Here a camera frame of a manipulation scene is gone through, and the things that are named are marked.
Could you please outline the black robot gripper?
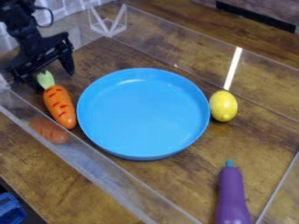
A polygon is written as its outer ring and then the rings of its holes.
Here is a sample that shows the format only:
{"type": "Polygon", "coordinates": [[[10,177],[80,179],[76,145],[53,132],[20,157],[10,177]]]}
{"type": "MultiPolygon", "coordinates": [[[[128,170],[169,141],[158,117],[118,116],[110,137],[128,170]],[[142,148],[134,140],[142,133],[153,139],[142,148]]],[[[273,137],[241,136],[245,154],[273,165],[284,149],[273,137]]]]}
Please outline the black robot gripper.
{"type": "Polygon", "coordinates": [[[60,61],[69,75],[74,74],[72,59],[72,43],[69,34],[61,32],[44,37],[40,34],[37,20],[33,13],[46,10],[53,19],[52,11],[34,4],[36,0],[0,0],[0,22],[4,23],[6,32],[14,38],[20,50],[5,67],[13,76],[13,81],[24,81],[28,87],[40,94],[42,87],[37,82],[36,73],[54,60],[60,61]]]}

